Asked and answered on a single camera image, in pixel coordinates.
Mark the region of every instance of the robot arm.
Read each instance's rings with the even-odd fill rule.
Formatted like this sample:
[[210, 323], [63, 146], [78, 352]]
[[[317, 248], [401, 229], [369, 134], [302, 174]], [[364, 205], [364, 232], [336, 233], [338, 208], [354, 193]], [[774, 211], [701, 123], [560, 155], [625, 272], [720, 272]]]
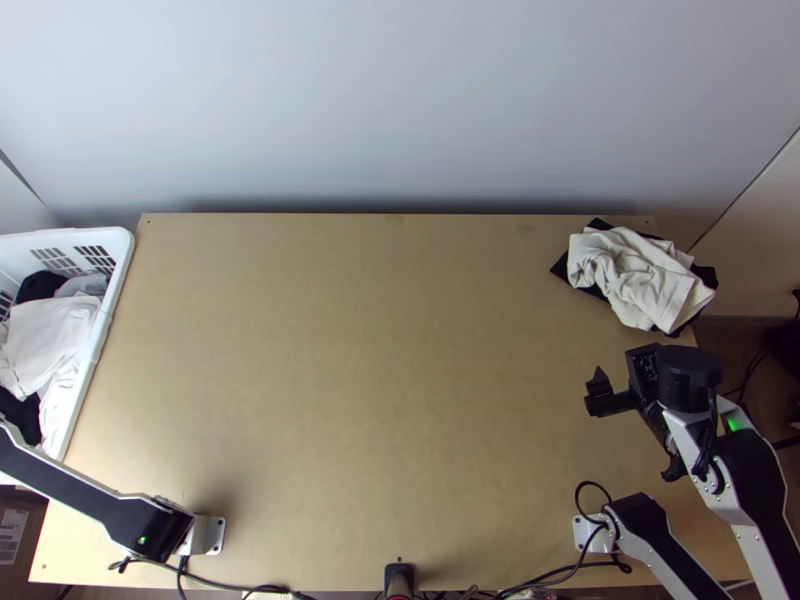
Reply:
[[[614, 394], [599, 368], [587, 382], [589, 414], [603, 417], [637, 410], [670, 458], [662, 477], [692, 477], [706, 506], [730, 524], [762, 597], [800, 598], [800, 550], [786, 520], [780, 464], [744, 411], [717, 396], [719, 363], [697, 348], [660, 344], [629, 350], [626, 359], [630, 385], [625, 392]], [[717, 415], [724, 429], [719, 437]], [[609, 514], [624, 528], [625, 516], [613, 504]], [[653, 539], [646, 541], [657, 550]], [[618, 547], [626, 551], [619, 543]], [[672, 562], [670, 556], [661, 556]], [[681, 570], [673, 565], [679, 576]]]
[[219, 554], [225, 519], [195, 515], [165, 498], [120, 494], [31, 448], [0, 418], [0, 471], [99, 521], [131, 556], [159, 563], [172, 554]]
[[603, 512], [589, 515], [593, 522], [575, 517], [575, 545], [583, 549], [595, 528], [605, 531], [589, 542], [590, 552], [622, 552], [647, 565], [673, 598], [681, 600], [731, 600], [672, 535], [667, 513], [646, 494], [614, 500]]

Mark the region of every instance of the black cloth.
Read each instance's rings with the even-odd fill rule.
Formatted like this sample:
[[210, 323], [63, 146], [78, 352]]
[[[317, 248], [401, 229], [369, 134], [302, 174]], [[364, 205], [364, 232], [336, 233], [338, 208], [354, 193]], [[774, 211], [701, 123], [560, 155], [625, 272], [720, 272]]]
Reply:
[[[600, 231], [608, 231], [609, 229], [613, 229], [614, 225], [611, 225], [610, 223], [607, 223], [606, 221], [603, 221], [603, 219], [595, 218], [595, 219], [592, 219], [591, 222], [586, 227], [592, 227], [594, 229], [599, 229]], [[642, 233], [640, 231], [637, 231], [636, 233], [638, 233], [642, 237], [649, 238], [651, 240], [663, 240], [664, 239], [664, 238], [658, 237], [657, 235], [652, 235], [652, 234], [649, 234], [649, 233]], [[567, 258], [568, 257], [569, 257], [569, 250], [564, 252], [564, 254], [561, 255], [561, 258], [559, 258], [556, 261], [556, 264], [554, 264], [552, 267], [550, 267], [550, 272], [553, 275], [555, 275], [556, 277], [558, 277], [559, 279], [561, 279], [562, 281], [564, 281], [568, 286], [572, 287], [572, 284], [570, 284], [569, 278], [567, 277]], [[694, 273], [695, 275], [697, 275], [701, 279], [701, 281], [706, 285], [706, 287], [709, 287], [712, 290], [715, 290], [715, 289], [717, 289], [719, 287], [719, 281], [717, 280], [717, 270], [714, 267], [702, 267], [702, 266], [699, 266], [699, 265], [696, 265], [696, 264], [692, 264], [692, 267], [691, 267], [690, 270], [692, 271], [692, 273]], [[606, 298], [605, 294], [603, 294], [603, 291], [599, 287], [597, 287], [597, 284], [595, 284], [595, 285], [593, 285], [591, 287], [588, 287], [588, 288], [576, 288], [576, 289], [580, 290], [581, 292], [585, 292], [585, 293], [589, 294], [590, 296], [594, 296], [595, 298], [598, 298], [598, 299], [602, 300], [603, 302], [608, 303], [608, 298]], [[670, 337], [670, 338], [678, 337], [684, 329], [686, 329], [689, 325], [691, 325], [694, 322], [694, 320], [697, 317], [700, 316], [700, 313], [702, 313], [702, 312], [703, 311], [700, 310], [695, 316], [693, 316], [691, 319], [689, 319], [688, 321], [683, 323], [675, 331], [673, 331], [672, 333], [667, 333], [665, 335], [667, 337]], [[653, 328], [650, 331], [660, 331], [660, 330], [658, 329], [658, 327], [656, 327], [654, 325]]]
[[51, 273], [50, 271], [37, 271], [22, 280], [17, 291], [15, 302], [22, 304], [31, 300], [45, 300], [55, 296], [56, 291], [67, 282], [68, 277]]
[[24, 401], [19, 401], [6, 388], [0, 387], [0, 413], [3, 413], [6, 421], [19, 427], [26, 444], [35, 446], [42, 441], [38, 394], [32, 394]]

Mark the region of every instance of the pile of clothes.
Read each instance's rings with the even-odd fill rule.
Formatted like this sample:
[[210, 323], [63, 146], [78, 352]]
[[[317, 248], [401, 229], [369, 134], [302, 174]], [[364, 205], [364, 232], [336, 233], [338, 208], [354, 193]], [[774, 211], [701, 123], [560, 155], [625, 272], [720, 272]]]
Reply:
[[713, 267], [658, 236], [593, 219], [569, 237], [569, 250], [550, 272], [608, 302], [619, 320], [678, 337], [714, 298]]
[[70, 279], [39, 271], [25, 278], [0, 323], [0, 413], [49, 456], [59, 451], [75, 402], [80, 351], [107, 289], [103, 273]]

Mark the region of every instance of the white cloth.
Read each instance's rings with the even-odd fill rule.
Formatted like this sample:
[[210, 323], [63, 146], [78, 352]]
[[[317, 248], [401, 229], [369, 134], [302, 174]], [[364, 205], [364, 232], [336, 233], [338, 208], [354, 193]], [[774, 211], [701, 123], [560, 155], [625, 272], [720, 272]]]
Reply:
[[75, 410], [77, 379], [78, 363], [71, 360], [53, 376], [47, 390], [44, 393], [39, 392], [39, 429], [42, 431], [40, 448], [53, 458], [58, 458]]
[[0, 347], [5, 359], [0, 359], [3, 387], [17, 398], [43, 388], [80, 351], [99, 307], [99, 298], [84, 295], [33, 300], [12, 307], [8, 338]]
[[0, 323], [0, 385], [14, 394], [18, 400], [24, 400], [25, 394], [19, 387], [17, 376], [14, 374], [13, 369], [8, 364], [8, 357], [6, 356], [4, 350], [7, 340], [8, 321], [4, 321], [3, 323]]
[[68, 279], [56, 290], [54, 298], [67, 298], [83, 292], [89, 296], [102, 296], [108, 289], [108, 276], [103, 273], [88, 273]]
[[567, 277], [576, 288], [597, 284], [623, 324], [672, 333], [714, 298], [689, 270], [693, 261], [667, 240], [585, 227], [569, 237]]

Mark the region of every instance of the white wall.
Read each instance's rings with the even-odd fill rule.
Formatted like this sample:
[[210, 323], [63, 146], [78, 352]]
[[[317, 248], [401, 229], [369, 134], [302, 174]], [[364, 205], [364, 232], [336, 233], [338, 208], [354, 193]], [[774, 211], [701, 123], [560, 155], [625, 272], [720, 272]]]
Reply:
[[28, 0], [0, 144], [81, 222], [637, 211], [686, 243], [800, 123], [798, 31], [796, 0]]
[[794, 315], [800, 288], [800, 133], [693, 250], [717, 268], [709, 315]]
[[58, 226], [55, 215], [20, 181], [0, 151], [0, 235]]

